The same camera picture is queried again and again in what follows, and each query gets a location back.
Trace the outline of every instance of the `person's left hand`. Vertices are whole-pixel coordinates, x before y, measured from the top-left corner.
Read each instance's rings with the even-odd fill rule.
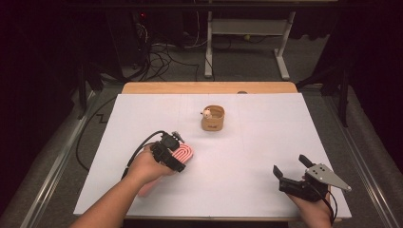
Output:
[[[144,147],[144,150],[136,156],[133,163],[131,163],[125,178],[146,184],[161,176],[172,175],[174,173],[175,172],[167,166],[154,160],[150,146],[147,145]]]

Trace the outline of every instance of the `hand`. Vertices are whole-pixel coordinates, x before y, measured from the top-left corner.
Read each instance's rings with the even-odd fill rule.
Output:
[[[330,222],[331,212],[323,200],[310,202],[289,194],[287,196],[296,204],[302,220],[308,227],[332,227]],[[329,201],[329,194],[326,195],[326,200]]]
[[[172,174],[174,174],[174,171],[154,160],[150,146],[147,145],[144,147],[144,150],[136,156],[133,163],[131,163],[125,179],[139,181],[144,185],[161,176]]]

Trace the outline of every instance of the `desk leg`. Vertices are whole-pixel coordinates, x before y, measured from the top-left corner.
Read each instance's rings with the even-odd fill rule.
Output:
[[[207,50],[205,52],[205,63],[204,63],[204,77],[211,78],[213,76],[213,49],[211,48],[211,42],[213,37],[211,20],[213,19],[213,13],[208,12],[207,21]]]
[[[290,75],[288,74],[287,67],[285,66],[284,58],[282,57],[282,54],[285,49],[285,45],[287,44],[288,36],[290,35],[291,27],[293,26],[294,23],[294,17],[296,16],[296,13],[294,11],[290,12],[290,15],[288,17],[287,25],[284,28],[284,32],[282,34],[282,40],[281,40],[281,46],[279,49],[275,49],[275,56],[276,60],[278,62],[278,69],[281,74],[281,78],[284,81],[289,81],[290,80]]]

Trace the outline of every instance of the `white tabletop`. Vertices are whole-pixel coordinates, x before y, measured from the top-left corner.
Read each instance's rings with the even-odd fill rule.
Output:
[[[222,131],[202,130],[200,113],[208,105],[225,109]],[[332,167],[301,94],[121,94],[75,215],[120,180],[135,149],[158,130],[181,133],[194,157],[146,198],[136,198],[128,217],[295,219],[297,208],[279,192],[273,165],[297,181],[305,170],[299,154]],[[342,192],[334,187],[332,192],[337,217],[350,218]]]

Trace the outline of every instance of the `hand-mounted device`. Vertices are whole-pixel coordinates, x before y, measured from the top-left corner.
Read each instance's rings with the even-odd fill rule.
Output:
[[[328,185],[332,185],[349,192],[352,190],[352,188],[326,165],[322,163],[314,164],[304,155],[299,155],[299,161],[307,167],[305,170],[305,180],[301,181],[284,178],[278,167],[276,165],[273,167],[273,173],[279,180],[278,190],[311,202],[323,200],[331,210],[331,223],[333,224],[337,215],[337,202],[332,193],[329,191]],[[326,195],[328,193],[334,199],[336,204],[336,213],[334,213],[330,202],[326,200]]]
[[[140,152],[140,150],[144,147],[144,145],[154,136],[158,134],[163,134],[161,136],[161,140],[158,142],[153,143],[150,146],[152,155],[155,159],[156,162],[161,162],[164,165],[168,166],[170,169],[177,171],[177,172],[182,172],[183,169],[185,168],[185,165],[178,161],[175,157],[172,156],[172,151],[177,150],[180,147],[180,142],[184,143],[184,140],[182,139],[181,135],[174,131],[172,132],[172,135],[169,135],[168,133],[164,131],[157,131],[153,134],[151,134],[147,139],[145,139],[141,145],[136,149],[136,151],[133,153],[131,156],[130,160],[127,163],[127,166],[125,168],[124,174],[122,175],[122,178],[125,177],[127,174],[127,171],[133,162],[134,158],[137,156],[137,154]]]

